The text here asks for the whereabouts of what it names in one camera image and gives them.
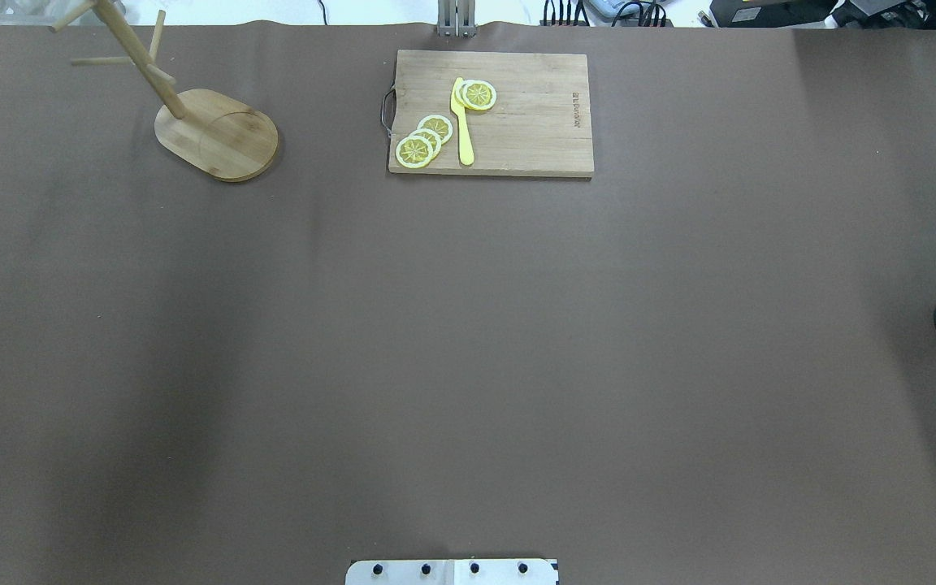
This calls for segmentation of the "aluminium frame post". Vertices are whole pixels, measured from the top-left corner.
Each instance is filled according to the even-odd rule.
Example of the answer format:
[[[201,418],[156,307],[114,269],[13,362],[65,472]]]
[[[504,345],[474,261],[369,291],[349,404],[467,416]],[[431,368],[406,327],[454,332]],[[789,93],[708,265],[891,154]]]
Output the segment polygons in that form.
[[[478,33],[475,0],[439,0],[437,34],[445,38],[472,38]]]

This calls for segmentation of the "bamboo cutting board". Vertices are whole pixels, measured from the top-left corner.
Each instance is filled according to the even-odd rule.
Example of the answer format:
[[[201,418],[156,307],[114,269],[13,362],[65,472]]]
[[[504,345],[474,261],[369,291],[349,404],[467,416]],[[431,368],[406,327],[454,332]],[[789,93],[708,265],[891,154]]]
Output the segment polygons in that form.
[[[449,109],[457,77],[482,79],[497,91],[491,110],[466,110],[475,161],[458,162],[457,120]],[[417,174],[591,178],[595,171],[588,60],[583,54],[401,50],[395,59],[395,145],[428,115],[445,115],[449,142]]]

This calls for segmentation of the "middle lemon slice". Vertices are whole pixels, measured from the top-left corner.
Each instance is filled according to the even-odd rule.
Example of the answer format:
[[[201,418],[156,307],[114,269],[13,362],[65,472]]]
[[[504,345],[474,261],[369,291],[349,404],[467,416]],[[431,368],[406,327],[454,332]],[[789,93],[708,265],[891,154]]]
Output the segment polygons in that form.
[[[442,136],[430,128],[419,128],[411,133],[412,137],[423,138],[430,147],[431,156],[434,157],[441,150],[443,145]]]

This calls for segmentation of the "lemon slice under knife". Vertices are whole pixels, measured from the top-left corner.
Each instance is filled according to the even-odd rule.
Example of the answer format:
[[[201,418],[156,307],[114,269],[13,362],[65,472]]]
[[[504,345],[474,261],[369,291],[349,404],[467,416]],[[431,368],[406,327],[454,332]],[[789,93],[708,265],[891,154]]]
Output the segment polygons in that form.
[[[464,78],[457,78],[456,82],[454,82],[452,89],[453,103],[456,103],[462,110],[474,110],[475,108],[466,100],[465,85],[466,79]]]

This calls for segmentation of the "rear lemon slice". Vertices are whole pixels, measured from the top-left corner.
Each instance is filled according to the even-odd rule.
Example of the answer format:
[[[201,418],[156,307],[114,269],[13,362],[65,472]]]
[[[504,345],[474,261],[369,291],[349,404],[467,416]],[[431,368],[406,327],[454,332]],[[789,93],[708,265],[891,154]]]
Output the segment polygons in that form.
[[[449,143],[450,138],[453,136],[454,126],[452,121],[446,118],[445,115],[428,115],[420,119],[418,129],[427,129],[437,133],[441,143],[445,145]]]

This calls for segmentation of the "front lemon slice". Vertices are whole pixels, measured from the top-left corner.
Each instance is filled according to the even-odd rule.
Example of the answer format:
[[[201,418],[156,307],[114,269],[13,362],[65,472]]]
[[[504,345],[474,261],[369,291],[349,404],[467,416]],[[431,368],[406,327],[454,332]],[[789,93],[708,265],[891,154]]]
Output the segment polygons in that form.
[[[423,169],[435,156],[431,138],[423,134],[411,134],[395,145],[395,162],[405,169]]]

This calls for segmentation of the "wooden cup storage rack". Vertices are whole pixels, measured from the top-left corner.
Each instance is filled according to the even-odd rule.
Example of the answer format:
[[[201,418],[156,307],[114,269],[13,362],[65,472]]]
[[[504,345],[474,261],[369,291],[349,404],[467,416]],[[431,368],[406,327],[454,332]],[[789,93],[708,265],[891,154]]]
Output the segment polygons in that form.
[[[270,116],[211,89],[176,89],[177,79],[161,69],[158,55],[167,12],[157,12],[148,45],[141,43],[115,1],[80,1],[49,25],[59,33],[89,12],[106,26],[125,55],[77,57],[73,67],[134,67],[162,106],[154,119],[156,140],[167,151],[215,180],[241,183],[264,173],[281,147]]]

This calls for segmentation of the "lemon slice by knife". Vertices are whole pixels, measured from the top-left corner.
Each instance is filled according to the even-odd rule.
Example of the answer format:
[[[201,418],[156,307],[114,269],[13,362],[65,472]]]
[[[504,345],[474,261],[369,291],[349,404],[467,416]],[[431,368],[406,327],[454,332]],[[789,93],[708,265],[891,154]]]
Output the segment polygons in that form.
[[[458,89],[458,99],[467,110],[489,111],[496,104],[497,91],[482,79],[465,79]]]

